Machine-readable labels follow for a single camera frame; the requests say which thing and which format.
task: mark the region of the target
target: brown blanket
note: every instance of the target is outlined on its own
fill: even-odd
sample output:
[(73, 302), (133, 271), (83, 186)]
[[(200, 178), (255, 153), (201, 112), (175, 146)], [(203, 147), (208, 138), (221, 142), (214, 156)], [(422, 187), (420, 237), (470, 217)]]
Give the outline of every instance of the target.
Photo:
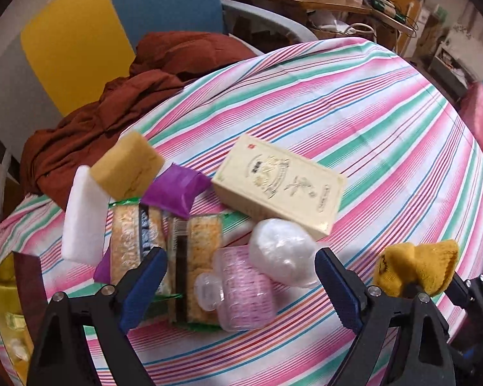
[(27, 140), (20, 165), (22, 188), (47, 194), (66, 209), (78, 166), (92, 166), (124, 129), (190, 81), (253, 56), (243, 43), (224, 35), (149, 33), (137, 46), (128, 78), (107, 83), (99, 101)]

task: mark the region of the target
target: metal screw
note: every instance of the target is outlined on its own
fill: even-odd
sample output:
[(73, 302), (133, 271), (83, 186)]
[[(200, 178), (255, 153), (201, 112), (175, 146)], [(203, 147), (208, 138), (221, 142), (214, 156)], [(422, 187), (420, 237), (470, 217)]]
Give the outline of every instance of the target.
[(377, 286), (370, 286), (368, 288), (368, 292), (369, 292), (369, 295), (371, 296), (374, 296), (375, 298), (377, 298), (378, 296), (381, 296), (381, 289)]
[(431, 298), (426, 293), (419, 293), (418, 298), (422, 303), (429, 303), (429, 301), (431, 300)]
[(57, 293), (54, 293), (53, 296), (52, 296), (52, 300), (53, 301), (61, 301), (64, 299), (64, 293), (63, 292), (57, 292)]
[(111, 285), (104, 286), (100, 290), (100, 292), (104, 296), (111, 296), (114, 293), (114, 291), (115, 291), (115, 288), (114, 288), (114, 286), (111, 286)]

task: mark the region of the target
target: gray panel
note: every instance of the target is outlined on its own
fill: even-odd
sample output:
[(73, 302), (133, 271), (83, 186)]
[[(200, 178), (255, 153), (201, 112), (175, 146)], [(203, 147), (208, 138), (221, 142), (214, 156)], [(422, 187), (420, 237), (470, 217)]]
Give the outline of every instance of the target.
[(20, 160), (29, 136), (55, 127), (61, 119), (25, 58), (18, 36), (0, 58), (1, 142)]

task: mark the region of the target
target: chair backrest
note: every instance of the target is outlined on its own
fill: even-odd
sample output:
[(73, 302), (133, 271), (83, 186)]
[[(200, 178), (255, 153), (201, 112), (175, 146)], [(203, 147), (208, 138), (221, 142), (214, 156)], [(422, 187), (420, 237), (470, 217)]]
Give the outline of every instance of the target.
[(148, 32), (223, 32), (220, 0), (54, 0), (0, 58), (0, 140), (18, 160), (37, 129), (128, 75)]

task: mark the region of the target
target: blue gripper pad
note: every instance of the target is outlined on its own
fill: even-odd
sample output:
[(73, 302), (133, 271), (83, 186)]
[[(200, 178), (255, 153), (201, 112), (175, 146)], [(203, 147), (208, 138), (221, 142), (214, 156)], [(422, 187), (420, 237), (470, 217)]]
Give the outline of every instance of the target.
[(342, 325), (347, 329), (353, 330), (357, 335), (363, 327), (361, 319), (361, 301), (349, 287), (340, 271), (336, 268), (337, 265), (333, 262), (333, 259), (338, 262), (339, 267), (341, 267), (344, 272), (347, 272), (334, 253), (327, 248), (323, 248), (317, 252), (315, 257), (315, 271), (320, 282), (324, 286)]
[(139, 276), (136, 283), (132, 286), (131, 290), (122, 301), (118, 326), (124, 334), (127, 334), (129, 329), (137, 327), (142, 321), (143, 315), (154, 299), (156, 290), (166, 274), (166, 252), (160, 248), (158, 248), (158, 250), (158, 252), (152, 252), (152, 254), (147, 256), (147, 258), (150, 258), (155, 254), (148, 265), (144, 266), (144, 263), (142, 262), (140, 267), (138, 267), (139, 270), (142, 269), (142, 266), (145, 267), (143, 273)]

